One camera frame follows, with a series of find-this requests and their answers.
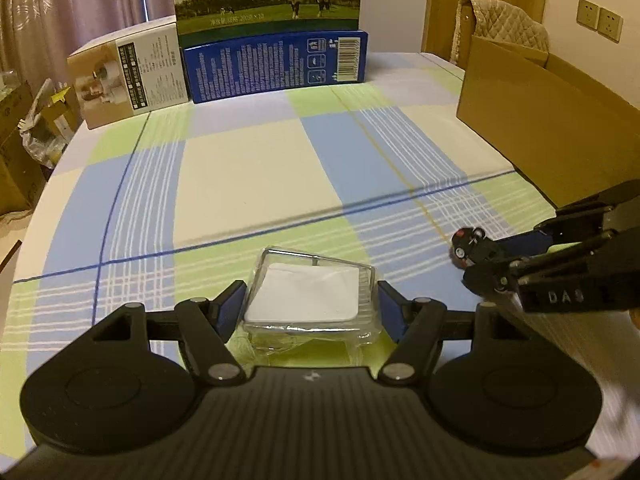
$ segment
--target plastic bag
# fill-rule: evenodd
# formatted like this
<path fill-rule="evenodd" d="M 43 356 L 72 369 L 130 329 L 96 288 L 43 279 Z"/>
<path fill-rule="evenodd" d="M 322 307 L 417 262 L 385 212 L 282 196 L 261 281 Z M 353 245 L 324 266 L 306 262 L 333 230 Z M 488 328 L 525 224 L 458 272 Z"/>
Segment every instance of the plastic bag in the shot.
<path fill-rule="evenodd" d="M 53 82 L 51 79 L 47 79 L 33 100 L 29 113 L 18 125 L 24 149 L 33 160 L 50 170 L 55 168 L 60 160 L 66 142 L 61 137 L 49 133 L 40 113 L 36 113 L 36 111 L 42 110 L 46 106 L 54 92 Z"/>

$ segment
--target clear plastic box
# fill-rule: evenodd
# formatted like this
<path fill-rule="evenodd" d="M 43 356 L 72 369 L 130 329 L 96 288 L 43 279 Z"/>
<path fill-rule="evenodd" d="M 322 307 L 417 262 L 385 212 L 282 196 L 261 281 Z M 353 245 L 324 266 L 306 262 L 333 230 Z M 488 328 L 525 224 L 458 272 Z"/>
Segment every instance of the clear plastic box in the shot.
<path fill-rule="evenodd" d="M 266 271 L 274 263 L 302 266 L 351 266 L 359 270 L 358 311 L 353 319 L 324 322 L 249 322 L 244 318 L 247 308 L 260 289 Z M 254 347 L 284 350 L 311 338 L 343 340 L 348 345 L 359 346 L 375 341 L 382 325 L 378 315 L 376 269 L 370 265 L 349 262 L 319 254 L 302 253 L 276 247 L 268 247 L 260 255 L 250 288 L 244 300 L 242 318 L 244 330 Z"/>

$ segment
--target wall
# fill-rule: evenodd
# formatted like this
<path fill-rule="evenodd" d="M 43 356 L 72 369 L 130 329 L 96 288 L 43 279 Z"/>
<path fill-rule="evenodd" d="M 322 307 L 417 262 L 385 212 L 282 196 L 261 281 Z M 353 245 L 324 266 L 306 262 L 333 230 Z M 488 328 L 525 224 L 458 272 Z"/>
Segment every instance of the wall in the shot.
<path fill-rule="evenodd" d="M 640 108 L 640 0 L 589 0 L 623 17 L 620 43 L 575 21 L 578 0 L 546 0 L 550 50 Z"/>
<path fill-rule="evenodd" d="M 362 0 L 360 28 L 372 52 L 420 52 L 427 0 Z"/>

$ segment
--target white square pad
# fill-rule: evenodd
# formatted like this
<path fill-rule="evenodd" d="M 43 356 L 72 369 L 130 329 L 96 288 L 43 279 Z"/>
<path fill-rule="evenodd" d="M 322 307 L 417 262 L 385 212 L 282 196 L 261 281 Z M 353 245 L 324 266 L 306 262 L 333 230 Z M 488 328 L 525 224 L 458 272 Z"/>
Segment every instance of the white square pad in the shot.
<path fill-rule="evenodd" d="M 251 323 L 346 321 L 358 315 L 360 269 L 273 263 L 244 313 Z"/>

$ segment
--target blue cardboard box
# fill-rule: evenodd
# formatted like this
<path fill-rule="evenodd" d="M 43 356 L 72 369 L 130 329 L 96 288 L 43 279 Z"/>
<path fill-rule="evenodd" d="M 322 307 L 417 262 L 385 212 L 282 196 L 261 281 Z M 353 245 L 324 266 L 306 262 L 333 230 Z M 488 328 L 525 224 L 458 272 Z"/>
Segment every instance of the blue cardboard box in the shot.
<path fill-rule="evenodd" d="M 361 30 L 266 34 L 183 50 L 193 102 L 362 82 L 367 33 Z"/>

